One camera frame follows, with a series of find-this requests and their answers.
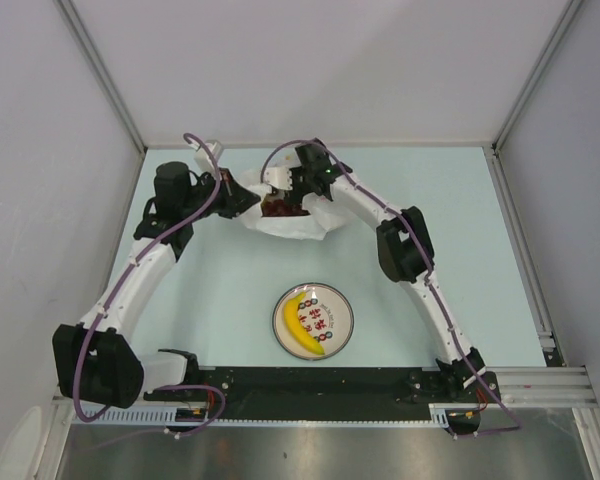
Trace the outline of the white plastic bag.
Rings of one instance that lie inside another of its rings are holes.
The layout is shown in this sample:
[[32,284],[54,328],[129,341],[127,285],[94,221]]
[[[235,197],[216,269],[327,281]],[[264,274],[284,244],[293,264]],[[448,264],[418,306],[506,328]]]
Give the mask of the white plastic bag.
[[[260,169],[245,170],[238,175],[238,183],[261,197],[283,198],[287,200],[287,192],[280,190],[274,193],[266,189],[260,182]],[[261,233],[296,240],[323,240],[325,236],[354,220],[353,214],[344,207],[338,206],[328,199],[315,194],[307,195],[301,205],[309,212],[303,217],[263,217],[261,203],[251,207],[238,220],[248,229]]]

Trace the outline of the dark red fake fruit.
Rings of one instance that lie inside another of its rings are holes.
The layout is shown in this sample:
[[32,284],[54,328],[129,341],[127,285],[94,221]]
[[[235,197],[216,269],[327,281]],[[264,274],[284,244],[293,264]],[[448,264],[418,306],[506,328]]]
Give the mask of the dark red fake fruit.
[[303,217],[309,212],[301,204],[289,203],[283,198],[266,198],[261,203],[262,216],[267,218]]

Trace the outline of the yellow fake banana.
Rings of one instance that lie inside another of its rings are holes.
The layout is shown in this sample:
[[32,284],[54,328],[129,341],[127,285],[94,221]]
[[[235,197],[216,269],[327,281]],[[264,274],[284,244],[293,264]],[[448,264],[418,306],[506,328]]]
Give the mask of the yellow fake banana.
[[299,306],[304,301],[305,296],[306,293],[301,291],[286,301],[283,306],[283,319],[291,336],[304,350],[314,355],[323,356],[325,354],[324,348],[306,331],[298,316]]

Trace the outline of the round printed plate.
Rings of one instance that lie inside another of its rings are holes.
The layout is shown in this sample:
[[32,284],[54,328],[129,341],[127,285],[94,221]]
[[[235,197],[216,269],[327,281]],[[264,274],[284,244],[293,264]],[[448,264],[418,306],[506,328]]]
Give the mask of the round printed plate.
[[[323,356],[304,350],[285,325],[283,306],[301,291],[306,296],[299,306],[299,319],[324,348]],[[271,323],[277,342],[288,354],[303,361],[321,361],[334,357],[347,346],[353,336],[355,317],[351,303],[339,290],[324,283],[305,283],[282,295],[274,307]]]

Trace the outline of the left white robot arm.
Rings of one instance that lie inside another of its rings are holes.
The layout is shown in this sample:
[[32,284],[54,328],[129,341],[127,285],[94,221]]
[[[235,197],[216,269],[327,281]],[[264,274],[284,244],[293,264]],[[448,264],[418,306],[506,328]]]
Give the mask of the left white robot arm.
[[241,186],[226,168],[194,175],[183,162],[160,165],[154,195],[125,266],[114,283],[75,325],[60,325],[52,337],[60,392],[75,402],[128,408],[162,387],[177,398],[194,397],[201,376],[194,355],[174,349],[137,355],[129,340],[149,299],[176,265],[193,236],[193,222],[210,215],[234,219],[261,198]]

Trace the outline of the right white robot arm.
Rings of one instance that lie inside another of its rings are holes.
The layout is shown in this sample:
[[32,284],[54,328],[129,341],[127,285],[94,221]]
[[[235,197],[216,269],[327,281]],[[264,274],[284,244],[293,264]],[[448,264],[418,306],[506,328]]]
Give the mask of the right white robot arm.
[[319,140],[294,140],[291,145],[300,162],[292,169],[292,191],[344,207],[374,230],[382,272],[409,295],[434,342],[443,393],[453,401],[466,400],[485,384],[486,365],[441,291],[421,210],[400,210],[381,198]]

